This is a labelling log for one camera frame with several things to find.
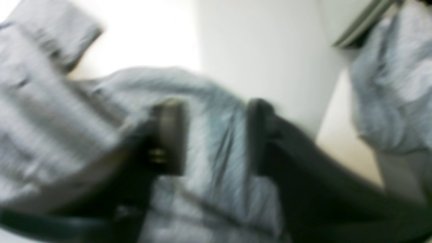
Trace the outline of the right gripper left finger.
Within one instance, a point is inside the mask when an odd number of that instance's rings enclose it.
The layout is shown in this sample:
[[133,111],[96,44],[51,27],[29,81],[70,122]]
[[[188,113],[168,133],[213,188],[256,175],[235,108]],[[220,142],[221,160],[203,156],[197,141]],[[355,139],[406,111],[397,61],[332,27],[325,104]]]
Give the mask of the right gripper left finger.
[[187,103],[168,99],[152,107],[139,145],[93,195],[55,214],[1,210],[5,243],[136,243],[161,176],[185,170]]

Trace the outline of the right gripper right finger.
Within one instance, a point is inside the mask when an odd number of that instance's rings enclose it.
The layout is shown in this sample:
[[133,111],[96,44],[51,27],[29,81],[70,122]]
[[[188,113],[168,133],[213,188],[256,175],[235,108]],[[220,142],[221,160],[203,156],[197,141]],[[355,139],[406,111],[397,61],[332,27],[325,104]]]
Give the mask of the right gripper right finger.
[[263,99],[247,105],[253,172],[277,187],[295,243],[424,243],[431,206],[417,206],[338,165]]

